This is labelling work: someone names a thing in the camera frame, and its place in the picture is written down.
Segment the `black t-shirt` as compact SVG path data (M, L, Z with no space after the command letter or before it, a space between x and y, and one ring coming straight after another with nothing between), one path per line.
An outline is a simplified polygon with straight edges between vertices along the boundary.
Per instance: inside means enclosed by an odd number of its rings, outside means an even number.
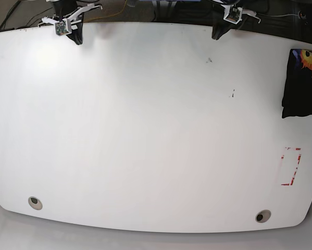
M291 49L282 98L282 118L312 115L312 51Z

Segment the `red tape rectangle marking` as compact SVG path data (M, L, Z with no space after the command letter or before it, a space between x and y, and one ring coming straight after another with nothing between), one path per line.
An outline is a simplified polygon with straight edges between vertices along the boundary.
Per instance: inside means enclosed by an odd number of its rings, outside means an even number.
M292 186L301 161L302 150L298 147L286 147L281 157L279 184Z

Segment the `left table grommet hole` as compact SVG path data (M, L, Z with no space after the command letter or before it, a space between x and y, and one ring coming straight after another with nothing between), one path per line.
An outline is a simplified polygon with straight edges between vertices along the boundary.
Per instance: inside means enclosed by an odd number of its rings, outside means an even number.
M36 197L29 197L28 203L35 210L41 210L43 208L42 202Z

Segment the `table grommet hole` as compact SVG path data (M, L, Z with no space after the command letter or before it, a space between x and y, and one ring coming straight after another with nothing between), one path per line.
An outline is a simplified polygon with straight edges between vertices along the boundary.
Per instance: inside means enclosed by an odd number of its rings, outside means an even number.
M41 210L43 208L42 202L36 197L29 197L28 203L35 210Z
M270 217L271 217L271 211L262 210L256 215L255 220L258 223L265 223L266 221L270 219Z

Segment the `right table grommet hole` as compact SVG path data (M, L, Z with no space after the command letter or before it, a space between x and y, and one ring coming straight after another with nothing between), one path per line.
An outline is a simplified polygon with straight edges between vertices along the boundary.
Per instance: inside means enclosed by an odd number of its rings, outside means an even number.
M270 217L271 217L271 211L262 210L256 215L255 220L258 223L265 223L266 221L270 219Z

